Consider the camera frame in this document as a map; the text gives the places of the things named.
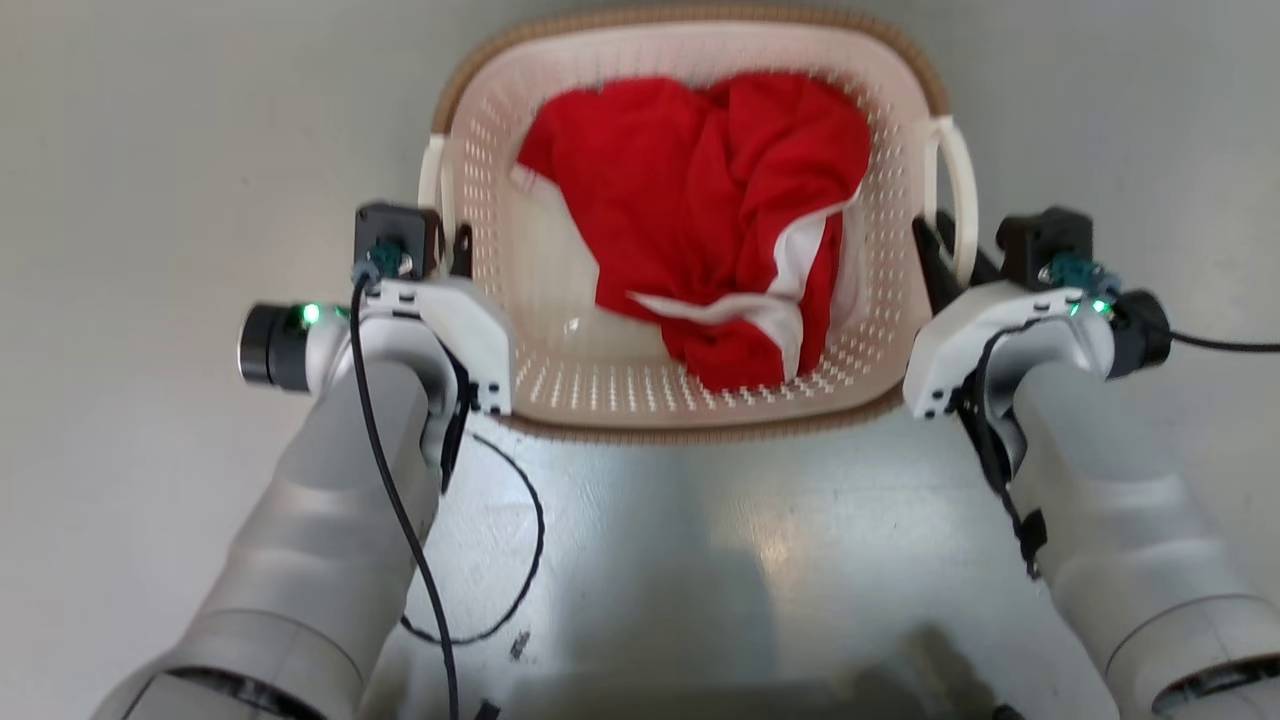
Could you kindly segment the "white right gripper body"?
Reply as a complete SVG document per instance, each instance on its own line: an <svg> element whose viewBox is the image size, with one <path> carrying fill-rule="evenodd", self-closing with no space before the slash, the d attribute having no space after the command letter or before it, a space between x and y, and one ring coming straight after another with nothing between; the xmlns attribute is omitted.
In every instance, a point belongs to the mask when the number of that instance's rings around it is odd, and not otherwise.
<svg viewBox="0 0 1280 720"><path fill-rule="evenodd" d="M916 334L902 383L916 419L941 416L979 368L980 392L997 407L1036 365L1088 368L1088 306L1073 290L1032 293L1010 281L965 290Z"/></svg>

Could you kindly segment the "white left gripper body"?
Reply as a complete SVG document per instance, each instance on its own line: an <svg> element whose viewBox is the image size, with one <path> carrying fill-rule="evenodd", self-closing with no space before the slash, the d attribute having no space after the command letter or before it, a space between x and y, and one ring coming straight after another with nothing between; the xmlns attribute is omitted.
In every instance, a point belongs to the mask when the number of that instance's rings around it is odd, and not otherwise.
<svg viewBox="0 0 1280 720"><path fill-rule="evenodd" d="M367 306L420 320L477 386L486 414L509 416L515 397L515 343L495 301L467 279L383 281Z"/></svg>

